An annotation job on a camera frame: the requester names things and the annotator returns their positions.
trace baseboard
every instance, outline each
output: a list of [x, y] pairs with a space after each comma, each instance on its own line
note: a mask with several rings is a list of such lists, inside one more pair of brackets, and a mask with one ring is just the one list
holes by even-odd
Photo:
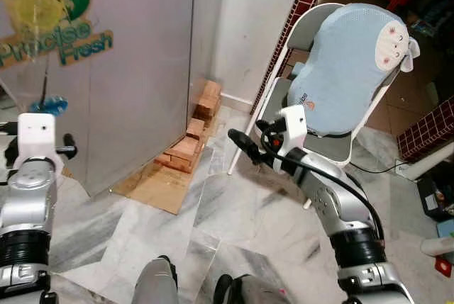
[[248, 101], [243, 98], [235, 97], [225, 93], [221, 93], [221, 104], [223, 106], [233, 108], [244, 113], [249, 113], [250, 109], [253, 107], [252, 101]]

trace marble floor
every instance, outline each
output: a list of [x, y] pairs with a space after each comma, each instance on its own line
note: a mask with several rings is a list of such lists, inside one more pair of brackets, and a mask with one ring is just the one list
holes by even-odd
[[[50, 253], [61, 303], [130, 303], [141, 270], [160, 254], [177, 265], [182, 304], [210, 303], [223, 273], [260, 276], [284, 288], [293, 303], [342, 303], [333, 250], [313, 209], [302, 208], [301, 190], [244, 156], [227, 176], [235, 152], [227, 130], [247, 122], [247, 114], [221, 107], [216, 136], [177, 216], [108, 191], [90, 198], [77, 181], [63, 178]], [[353, 145], [352, 161], [368, 169], [392, 166], [395, 157], [393, 139], [376, 130], [364, 128]], [[416, 185], [392, 172], [346, 169], [380, 214], [387, 255], [415, 302], [454, 300], [454, 281], [419, 250], [436, 229]]]

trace gray pants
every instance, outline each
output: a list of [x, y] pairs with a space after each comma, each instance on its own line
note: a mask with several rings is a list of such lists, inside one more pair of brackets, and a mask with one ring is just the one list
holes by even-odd
[[178, 304], [175, 267], [168, 259], [160, 257], [145, 266], [135, 286], [133, 304]]

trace chair seat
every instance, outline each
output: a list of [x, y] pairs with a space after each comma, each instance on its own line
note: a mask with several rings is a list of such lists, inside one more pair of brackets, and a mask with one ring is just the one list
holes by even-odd
[[[283, 101], [287, 98], [287, 92], [289, 91], [290, 84], [292, 81], [288, 79], [276, 79], [275, 86], [271, 90], [271, 95], [268, 98], [268, 102], [264, 104], [264, 111], [262, 116], [259, 118], [272, 122], [276, 118], [276, 113], [283, 107]], [[308, 152], [315, 152], [322, 155], [334, 162], [340, 164], [348, 163], [350, 160], [350, 152], [352, 147], [351, 132], [342, 136], [324, 136], [318, 137], [308, 133], [306, 140], [304, 141], [303, 150]]]

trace red tiled wall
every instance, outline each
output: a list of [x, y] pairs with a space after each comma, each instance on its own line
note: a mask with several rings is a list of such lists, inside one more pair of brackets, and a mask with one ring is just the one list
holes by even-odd
[[[255, 98], [255, 102], [253, 105], [252, 110], [250, 111], [251, 115], [254, 112], [255, 108], [257, 107], [257, 103], [260, 99], [260, 97], [263, 94], [263, 91], [265, 90], [265, 85], [270, 78], [272, 70], [275, 68], [277, 58], [279, 57], [279, 54], [282, 51], [282, 48], [284, 47], [285, 41], [287, 40], [287, 37], [290, 34], [290, 31], [292, 30], [292, 26], [295, 24], [297, 19], [302, 15], [304, 12], [308, 11], [312, 6], [315, 6], [317, 0], [294, 0], [292, 10], [290, 11], [287, 21], [285, 22], [285, 26], [282, 29], [281, 36], [279, 37], [279, 41], [277, 42], [277, 45], [275, 47], [275, 51], [273, 52], [272, 58], [270, 63], [268, 64], [267, 72], [265, 77], [262, 80], [262, 84], [260, 85], [260, 90], [257, 94], [257, 97]], [[285, 64], [287, 63], [292, 51], [289, 50], [287, 55], [285, 56], [284, 62], [282, 63], [279, 73], [277, 74], [278, 76], [282, 73], [282, 70], [285, 67]]]
[[397, 136], [402, 159], [414, 162], [454, 136], [454, 96]]

